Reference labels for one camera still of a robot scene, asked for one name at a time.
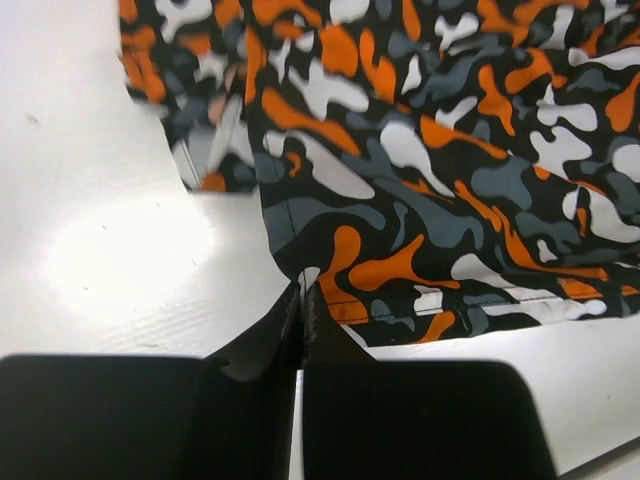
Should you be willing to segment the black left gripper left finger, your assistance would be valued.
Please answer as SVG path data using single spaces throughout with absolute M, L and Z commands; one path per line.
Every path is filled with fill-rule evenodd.
M 5 479 L 284 479 L 299 292 L 198 358 L 1 361 Z

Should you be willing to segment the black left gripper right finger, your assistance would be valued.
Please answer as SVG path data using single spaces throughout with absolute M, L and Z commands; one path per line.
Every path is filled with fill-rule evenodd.
M 307 479 L 554 479 L 528 385 L 497 361 L 382 361 L 306 295 Z

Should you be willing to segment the orange camouflage shorts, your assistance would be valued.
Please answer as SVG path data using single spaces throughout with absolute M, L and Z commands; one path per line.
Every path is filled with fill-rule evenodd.
M 191 192 L 368 346 L 639 311 L 635 1 L 124 1 Z

